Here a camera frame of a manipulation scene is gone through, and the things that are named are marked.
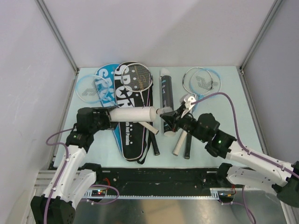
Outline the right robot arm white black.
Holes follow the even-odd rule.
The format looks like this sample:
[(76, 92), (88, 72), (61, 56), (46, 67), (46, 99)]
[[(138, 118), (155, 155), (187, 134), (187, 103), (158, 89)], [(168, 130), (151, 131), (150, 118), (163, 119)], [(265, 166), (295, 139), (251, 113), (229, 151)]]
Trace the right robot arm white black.
[(291, 164), (261, 154), (242, 146), (238, 140), (219, 129), (220, 123), (211, 113), (195, 119), (190, 113), (185, 116), (180, 110), (160, 115), (173, 132), (182, 129), (192, 137), (206, 143), (205, 149), (213, 157), (236, 161), (249, 169), (234, 168), (221, 164), (216, 175), (217, 184), (247, 185), (274, 194), (280, 201), (292, 207), (299, 206), (299, 163)]

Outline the black shuttlecock tube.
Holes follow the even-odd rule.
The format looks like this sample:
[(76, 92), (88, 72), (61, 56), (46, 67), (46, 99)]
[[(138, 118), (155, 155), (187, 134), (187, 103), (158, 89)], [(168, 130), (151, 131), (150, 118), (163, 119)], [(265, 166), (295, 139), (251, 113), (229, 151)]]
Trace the black shuttlecock tube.
[[(161, 107), (170, 107), (174, 109), (173, 103), (173, 91), (172, 91), (172, 79), (170, 75), (162, 75), (160, 77), (160, 104)], [(163, 120), (161, 121), (162, 133), (166, 137), (173, 137), (174, 132)]]

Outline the black racket bag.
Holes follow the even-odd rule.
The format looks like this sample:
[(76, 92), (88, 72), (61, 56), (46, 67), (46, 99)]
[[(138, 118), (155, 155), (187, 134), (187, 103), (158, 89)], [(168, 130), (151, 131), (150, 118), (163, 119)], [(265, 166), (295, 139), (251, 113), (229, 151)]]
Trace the black racket bag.
[[(124, 68), (131, 62), (118, 65), (114, 71), (114, 93), (117, 105), (121, 108), (143, 107), (153, 105), (152, 88), (142, 93), (144, 102), (139, 93), (126, 90), (121, 83), (121, 74)], [(115, 130), (120, 135), (118, 141), (121, 146), (121, 154), (128, 161), (141, 161), (147, 147), (147, 129), (137, 122), (120, 122)]]

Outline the white racket black grip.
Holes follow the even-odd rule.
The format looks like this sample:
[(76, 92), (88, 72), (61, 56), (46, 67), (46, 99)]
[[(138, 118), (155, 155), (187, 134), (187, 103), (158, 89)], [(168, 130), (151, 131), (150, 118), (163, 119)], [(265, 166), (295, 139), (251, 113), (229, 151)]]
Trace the white racket black grip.
[[(108, 97), (108, 94), (111, 93), (109, 81), (101, 76), (94, 76), (94, 77), (95, 77), (94, 85), (98, 91), (100, 101), (101, 102), (108, 101), (111, 105), (119, 107), (110, 97)], [(155, 135), (157, 135), (159, 131), (147, 122), (138, 121), (138, 123), (149, 131), (149, 136), (153, 146), (154, 155), (155, 156), (160, 155), (157, 146), (157, 141), (155, 138)]]

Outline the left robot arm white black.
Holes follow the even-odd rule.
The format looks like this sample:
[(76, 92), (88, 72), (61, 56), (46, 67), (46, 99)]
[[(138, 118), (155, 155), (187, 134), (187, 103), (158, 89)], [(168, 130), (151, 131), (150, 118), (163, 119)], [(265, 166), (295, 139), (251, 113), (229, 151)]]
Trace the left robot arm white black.
[(76, 207), (85, 192), (93, 185), (99, 186), (104, 177), (101, 166), (86, 163), (78, 168), (102, 130), (114, 130), (117, 123), (112, 118), (115, 106), (84, 107), (77, 112), (76, 123), (68, 129), (65, 152), (49, 185), (41, 196), (34, 196), (30, 206), (37, 224), (72, 224)]

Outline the white shuttlecock tube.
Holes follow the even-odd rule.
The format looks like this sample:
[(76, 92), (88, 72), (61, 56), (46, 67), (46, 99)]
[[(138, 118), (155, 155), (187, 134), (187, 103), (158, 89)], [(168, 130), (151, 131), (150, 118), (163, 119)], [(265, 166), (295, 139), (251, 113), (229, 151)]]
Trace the white shuttlecock tube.
[(153, 122), (156, 119), (154, 107), (116, 108), (109, 112), (113, 122)]

